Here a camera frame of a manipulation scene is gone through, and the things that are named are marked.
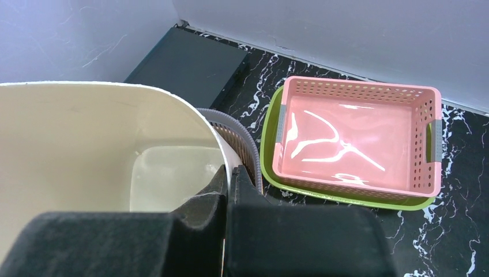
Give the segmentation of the orange slatted waste bin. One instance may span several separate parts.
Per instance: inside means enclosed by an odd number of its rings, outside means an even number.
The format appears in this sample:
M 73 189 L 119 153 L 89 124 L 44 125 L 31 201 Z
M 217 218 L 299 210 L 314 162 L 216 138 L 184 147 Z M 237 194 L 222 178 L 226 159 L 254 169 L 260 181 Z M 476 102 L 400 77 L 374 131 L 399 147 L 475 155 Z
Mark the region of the orange slatted waste bin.
M 248 130 L 234 117 L 209 108 L 197 108 L 216 132 L 238 154 L 260 194 L 263 182 L 258 148 Z

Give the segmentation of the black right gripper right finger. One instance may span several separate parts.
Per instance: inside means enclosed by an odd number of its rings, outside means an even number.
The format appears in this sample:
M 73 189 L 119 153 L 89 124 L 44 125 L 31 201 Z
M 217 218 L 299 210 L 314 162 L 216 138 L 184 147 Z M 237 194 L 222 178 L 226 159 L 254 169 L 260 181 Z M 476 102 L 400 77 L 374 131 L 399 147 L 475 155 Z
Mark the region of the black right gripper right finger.
M 396 276 L 379 221 L 361 207 L 276 205 L 234 168 L 225 276 Z

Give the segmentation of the cream bin liner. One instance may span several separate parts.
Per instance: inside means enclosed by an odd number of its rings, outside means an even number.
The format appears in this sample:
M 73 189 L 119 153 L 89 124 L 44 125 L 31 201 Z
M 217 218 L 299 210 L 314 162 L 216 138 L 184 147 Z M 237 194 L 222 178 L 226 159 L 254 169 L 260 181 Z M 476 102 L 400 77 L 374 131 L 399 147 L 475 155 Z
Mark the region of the cream bin liner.
M 99 81 L 1 84 L 1 259 L 44 212 L 170 212 L 244 160 L 190 103 Z

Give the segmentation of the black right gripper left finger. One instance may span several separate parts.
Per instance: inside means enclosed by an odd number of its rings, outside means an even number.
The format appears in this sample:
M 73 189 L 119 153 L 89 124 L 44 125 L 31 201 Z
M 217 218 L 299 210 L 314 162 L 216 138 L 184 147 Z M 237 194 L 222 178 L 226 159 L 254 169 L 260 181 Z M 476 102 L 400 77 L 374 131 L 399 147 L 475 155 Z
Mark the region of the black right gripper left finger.
M 17 237 L 2 276 L 220 276 L 225 167 L 169 213 L 46 212 Z

